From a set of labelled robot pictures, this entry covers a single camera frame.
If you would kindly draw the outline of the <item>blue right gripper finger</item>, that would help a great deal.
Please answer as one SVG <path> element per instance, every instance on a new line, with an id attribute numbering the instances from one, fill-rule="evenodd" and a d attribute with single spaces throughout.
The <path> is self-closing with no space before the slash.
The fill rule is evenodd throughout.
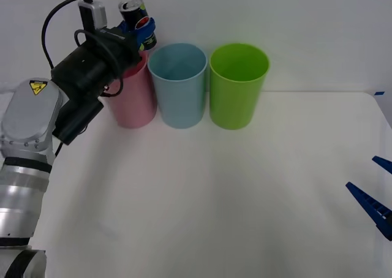
<path id="1" fill-rule="evenodd" d="M 351 182 L 348 182 L 345 186 L 373 220 L 381 234 L 387 240 L 391 240 L 391 210 Z"/>
<path id="2" fill-rule="evenodd" d="M 380 167 L 382 167 L 387 172 L 389 172 L 389 174 L 392 174 L 392 161 L 386 160 L 379 156 L 374 156 L 372 158 L 372 161 L 375 162 Z"/>

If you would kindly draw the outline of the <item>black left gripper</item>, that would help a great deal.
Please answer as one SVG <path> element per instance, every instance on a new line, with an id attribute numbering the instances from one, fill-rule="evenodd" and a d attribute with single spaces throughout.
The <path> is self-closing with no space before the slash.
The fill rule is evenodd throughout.
<path id="1" fill-rule="evenodd" d="M 134 31 L 137 36 L 136 38 L 133 33 L 123 32 L 129 29 L 127 23 L 122 21 L 117 27 L 100 29 L 99 37 L 103 38 L 104 44 L 112 52 L 122 73 L 124 73 L 130 68 L 136 67 L 141 61 L 137 47 L 138 44 L 156 44 L 155 28 L 155 20 L 150 17 L 147 24 Z"/>

